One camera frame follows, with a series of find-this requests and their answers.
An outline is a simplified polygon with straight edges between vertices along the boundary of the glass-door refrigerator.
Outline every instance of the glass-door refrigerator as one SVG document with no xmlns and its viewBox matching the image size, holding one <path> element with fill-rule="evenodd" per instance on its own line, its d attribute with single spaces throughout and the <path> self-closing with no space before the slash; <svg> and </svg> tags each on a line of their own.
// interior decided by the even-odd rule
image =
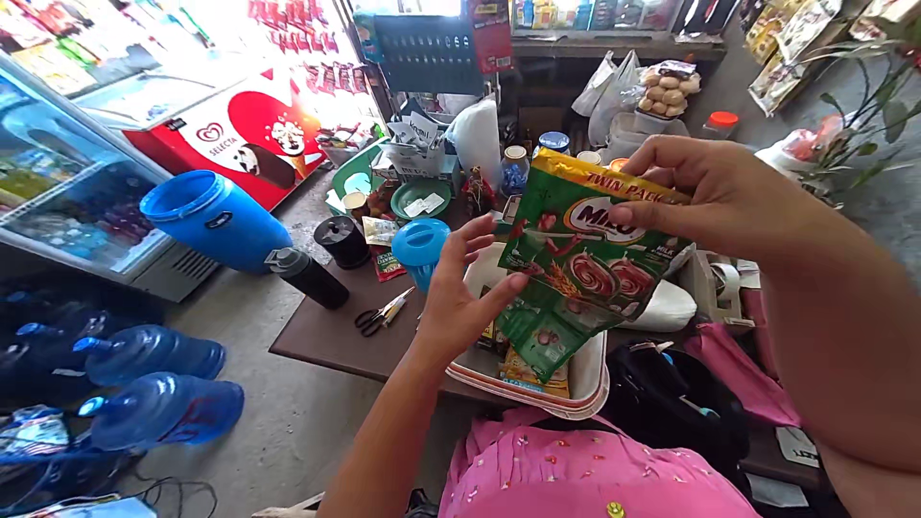
<svg viewBox="0 0 921 518">
<path fill-rule="evenodd" d="M 0 53 L 0 242 L 179 301 L 216 264 L 140 213 L 171 177 Z"/>
</svg>

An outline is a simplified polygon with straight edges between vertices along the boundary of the tape roll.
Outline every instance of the tape roll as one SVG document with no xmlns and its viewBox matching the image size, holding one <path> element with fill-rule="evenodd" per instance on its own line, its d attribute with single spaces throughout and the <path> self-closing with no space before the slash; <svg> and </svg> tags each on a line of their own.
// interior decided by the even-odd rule
<svg viewBox="0 0 921 518">
<path fill-rule="evenodd" d="M 717 301 L 727 302 L 735 299 L 742 285 L 739 270 L 726 263 L 710 263 L 710 269 L 717 280 Z"/>
</svg>

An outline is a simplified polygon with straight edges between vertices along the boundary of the selecta logo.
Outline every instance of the selecta logo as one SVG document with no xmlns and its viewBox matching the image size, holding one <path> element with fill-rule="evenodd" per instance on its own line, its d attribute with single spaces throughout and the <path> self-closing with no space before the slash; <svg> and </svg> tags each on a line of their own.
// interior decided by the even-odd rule
<svg viewBox="0 0 921 518">
<path fill-rule="evenodd" d="M 224 128 L 218 123 L 210 123 L 204 128 L 195 132 L 195 136 L 205 142 L 215 142 L 224 135 Z"/>
<path fill-rule="evenodd" d="M 608 241 L 619 244 L 638 241 L 646 234 L 646 229 L 611 223 L 608 210 L 613 206 L 611 198 L 607 196 L 579 200 L 566 211 L 563 223 L 572 230 L 604 232 Z"/>
</svg>

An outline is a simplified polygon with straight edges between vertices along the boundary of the green sachet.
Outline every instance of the green sachet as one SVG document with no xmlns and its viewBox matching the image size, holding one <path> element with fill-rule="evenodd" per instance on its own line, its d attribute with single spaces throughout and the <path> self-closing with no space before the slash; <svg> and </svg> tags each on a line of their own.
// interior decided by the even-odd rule
<svg viewBox="0 0 921 518">
<path fill-rule="evenodd" d="M 496 319 L 546 383 L 592 336 L 638 317 L 686 239 L 613 225 L 623 201 L 690 199 L 633 176 L 542 148 L 530 165 L 499 266 L 531 282 Z"/>
</svg>

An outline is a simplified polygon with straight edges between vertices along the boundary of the scissors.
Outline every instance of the scissors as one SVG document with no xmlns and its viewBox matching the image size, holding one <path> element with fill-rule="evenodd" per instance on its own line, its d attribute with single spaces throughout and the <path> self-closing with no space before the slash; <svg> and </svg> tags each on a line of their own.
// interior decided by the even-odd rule
<svg viewBox="0 0 921 518">
<path fill-rule="evenodd" d="M 393 320 L 393 317 L 397 316 L 403 304 L 406 303 L 406 297 L 408 297 L 414 289 L 415 286 L 410 287 L 379 310 L 367 310 L 358 315 L 358 317 L 355 318 L 355 327 L 361 330 L 361 336 L 367 338 L 377 333 L 381 326 L 387 327 Z"/>
</svg>

